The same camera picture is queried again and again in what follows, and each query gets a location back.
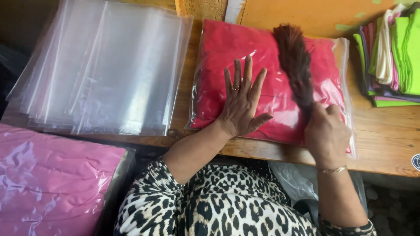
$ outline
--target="stack of folded clothing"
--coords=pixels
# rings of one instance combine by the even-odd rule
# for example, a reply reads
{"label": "stack of folded clothing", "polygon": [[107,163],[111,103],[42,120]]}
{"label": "stack of folded clothing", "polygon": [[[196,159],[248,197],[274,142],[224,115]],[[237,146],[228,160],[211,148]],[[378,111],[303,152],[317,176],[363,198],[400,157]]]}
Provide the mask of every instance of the stack of folded clothing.
{"label": "stack of folded clothing", "polygon": [[377,107],[420,105],[420,3],[387,10],[353,37],[363,94],[372,96]]}

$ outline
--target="gold bracelet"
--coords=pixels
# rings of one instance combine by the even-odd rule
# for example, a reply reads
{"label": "gold bracelet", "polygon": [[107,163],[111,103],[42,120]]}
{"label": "gold bracelet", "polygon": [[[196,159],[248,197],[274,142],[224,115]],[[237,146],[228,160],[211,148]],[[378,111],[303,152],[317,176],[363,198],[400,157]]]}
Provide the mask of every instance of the gold bracelet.
{"label": "gold bracelet", "polygon": [[332,170],[320,170],[320,171],[322,171],[322,173],[324,173],[324,174],[330,174],[330,173],[333,173],[333,172],[340,172],[340,171],[343,171],[343,170],[347,170],[347,165],[341,166],[341,167],[338,167],[338,168],[335,168],[335,169],[332,169]]}

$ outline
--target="red garment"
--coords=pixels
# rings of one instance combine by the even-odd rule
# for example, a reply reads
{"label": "red garment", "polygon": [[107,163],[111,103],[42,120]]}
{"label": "red garment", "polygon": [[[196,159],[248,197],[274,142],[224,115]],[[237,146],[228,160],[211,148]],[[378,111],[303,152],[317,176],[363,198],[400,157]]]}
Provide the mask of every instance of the red garment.
{"label": "red garment", "polygon": [[[334,43],[329,39],[308,38],[305,43],[312,56],[314,100],[324,107],[337,104],[344,120],[341,78],[331,50]],[[240,59],[243,69],[247,55],[253,60],[252,82],[261,68],[267,68],[255,115],[268,112],[274,118],[246,137],[302,145],[304,118],[292,100],[289,79],[280,67],[277,43],[271,32],[220,21],[203,22],[199,81],[194,97],[196,116],[191,127],[204,128],[221,114],[226,100],[223,68],[230,70],[233,79],[234,59]]]}

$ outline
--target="pink fabric in plastic bag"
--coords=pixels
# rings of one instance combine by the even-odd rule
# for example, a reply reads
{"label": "pink fabric in plastic bag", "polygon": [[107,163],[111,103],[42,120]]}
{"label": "pink fabric in plastic bag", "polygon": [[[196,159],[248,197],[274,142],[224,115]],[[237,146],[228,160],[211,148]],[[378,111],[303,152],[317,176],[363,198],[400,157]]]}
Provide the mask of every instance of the pink fabric in plastic bag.
{"label": "pink fabric in plastic bag", "polygon": [[[305,38],[305,43],[312,56],[310,70],[314,100],[321,102],[324,107],[338,105],[344,120],[341,78],[332,51],[334,43],[329,39],[308,38]],[[243,70],[245,56],[251,55],[254,69],[252,82],[261,68],[267,68],[255,115],[268,112],[274,118],[246,137],[303,144],[305,119],[292,100],[289,79],[279,65],[277,43],[271,32],[204,20],[200,52],[199,82],[196,88],[197,97],[194,98],[196,112],[191,122],[192,128],[204,128],[221,114],[226,100],[223,69],[227,67],[233,79],[234,59],[240,59]]]}
{"label": "pink fabric in plastic bag", "polygon": [[0,234],[92,236],[124,152],[0,124]]}

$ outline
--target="leopard print sleeve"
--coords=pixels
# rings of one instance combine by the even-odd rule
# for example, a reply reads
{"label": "leopard print sleeve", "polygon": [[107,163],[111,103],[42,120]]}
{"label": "leopard print sleeve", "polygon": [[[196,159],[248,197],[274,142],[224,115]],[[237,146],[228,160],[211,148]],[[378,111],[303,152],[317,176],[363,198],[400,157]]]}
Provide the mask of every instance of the leopard print sleeve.
{"label": "leopard print sleeve", "polygon": [[114,235],[175,235],[175,200],[182,187],[161,158],[150,162],[120,207]]}
{"label": "leopard print sleeve", "polygon": [[338,227],[318,216],[322,236],[376,236],[376,230],[371,221],[361,227]]}

